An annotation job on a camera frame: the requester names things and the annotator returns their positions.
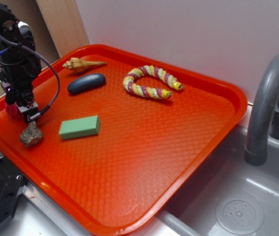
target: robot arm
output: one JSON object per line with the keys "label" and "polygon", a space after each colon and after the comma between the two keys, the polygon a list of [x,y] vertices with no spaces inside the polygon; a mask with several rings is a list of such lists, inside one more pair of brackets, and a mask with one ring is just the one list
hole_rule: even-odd
{"label": "robot arm", "polygon": [[0,36],[21,47],[7,44],[0,39],[0,83],[6,93],[8,105],[16,104],[25,122],[31,122],[31,117],[38,114],[34,100],[32,82],[41,72],[40,59],[23,47],[35,51],[32,32],[28,28],[19,27],[19,20],[12,11],[0,3]]}

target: gray faucet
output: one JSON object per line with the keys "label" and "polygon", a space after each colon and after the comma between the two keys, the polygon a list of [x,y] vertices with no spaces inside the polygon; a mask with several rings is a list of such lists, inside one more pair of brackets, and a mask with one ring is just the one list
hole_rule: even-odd
{"label": "gray faucet", "polygon": [[266,162],[268,135],[279,140],[279,55],[266,69],[254,100],[245,146],[246,162],[254,166]]}

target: green foam block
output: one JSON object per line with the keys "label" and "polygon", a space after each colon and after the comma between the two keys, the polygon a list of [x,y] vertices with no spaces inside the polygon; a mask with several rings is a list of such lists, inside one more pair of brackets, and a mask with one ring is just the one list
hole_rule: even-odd
{"label": "green foam block", "polygon": [[59,135],[63,140],[99,134],[98,116],[63,121]]}

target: sink drain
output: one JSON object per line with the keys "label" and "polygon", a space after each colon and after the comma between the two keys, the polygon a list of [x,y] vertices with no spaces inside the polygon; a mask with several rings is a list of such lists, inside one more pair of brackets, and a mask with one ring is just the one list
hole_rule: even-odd
{"label": "sink drain", "polygon": [[264,213],[259,203],[247,195],[230,195],[216,208],[219,224],[235,235],[249,235],[263,224]]}

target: rope toy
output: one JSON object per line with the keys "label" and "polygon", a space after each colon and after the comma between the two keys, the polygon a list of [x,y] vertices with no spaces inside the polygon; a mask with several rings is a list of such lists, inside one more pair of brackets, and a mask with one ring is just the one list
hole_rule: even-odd
{"label": "rope toy", "polygon": [[183,84],[177,81],[177,79],[167,73],[162,68],[154,66],[141,66],[131,70],[123,80],[123,86],[131,94],[135,94],[141,97],[153,98],[153,99],[169,99],[171,97],[171,91],[159,88],[150,88],[146,86],[139,86],[134,83],[134,80],[143,76],[152,76],[161,79],[170,88],[174,88],[177,91],[183,89]]}

